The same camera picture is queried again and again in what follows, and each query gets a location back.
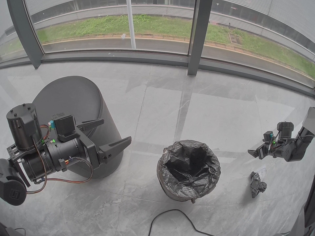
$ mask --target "building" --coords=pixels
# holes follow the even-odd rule
[[[26,0],[36,29],[127,14],[126,0]],[[192,18],[195,0],[132,0],[134,14]],[[213,0],[210,21],[272,39],[315,60],[315,0]]]

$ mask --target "tiled floor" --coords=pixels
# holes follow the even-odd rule
[[[147,235],[160,212],[178,208],[197,229],[215,236],[273,236],[291,229],[315,172],[313,142],[303,160],[254,159],[247,149],[262,134],[292,121],[295,136],[314,99],[262,82],[208,71],[158,65],[68,62],[0,70],[0,156],[13,143],[6,113],[32,102],[49,82],[80,75],[102,92],[122,137],[132,136],[119,168],[101,180],[74,185],[49,182],[13,207],[0,200],[0,221],[26,235]],[[169,199],[156,165],[163,148],[180,139],[206,143],[218,156],[221,177],[213,192],[191,202]],[[266,167],[267,190],[251,198],[250,173]],[[68,179],[80,176],[65,172]],[[156,219],[152,236],[199,235],[178,212]]]

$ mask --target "green lawn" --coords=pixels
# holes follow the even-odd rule
[[[181,38],[189,38],[191,34],[191,20],[148,15],[134,15],[133,19],[136,34],[150,33]],[[241,36],[241,48],[279,60],[315,78],[315,64],[313,62],[308,61],[299,54],[281,45],[239,29],[228,29],[227,27],[209,24],[206,40],[232,45],[228,35],[229,32]],[[96,36],[122,33],[129,33],[128,17],[125,15],[91,18],[83,21],[50,26],[37,31],[41,43],[85,37],[87,35]],[[0,46],[0,55],[20,49],[21,44],[19,41],[18,43],[16,40],[14,41],[14,43],[7,43],[2,47]]]

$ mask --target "crumpled black plastic bag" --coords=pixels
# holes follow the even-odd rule
[[[218,158],[204,143],[182,140],[164,149],[157,164],[160,184],[168,197],[177,201],[201,198],[218,183]]]
[[[252,190],[252,198],[256,197],[259,192],[264,192],[267,188],[267,184],[265,182],[261,182],[260,176],[258,173],[252,171],[250,174],[250,188]]]

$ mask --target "drain grate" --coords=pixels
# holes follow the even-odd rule
[[[238,44],[238,45],[242,45],[242,39],[239,35],[235,35],[233,33],[229,33],[230,36],[230,41],[233,44]]]

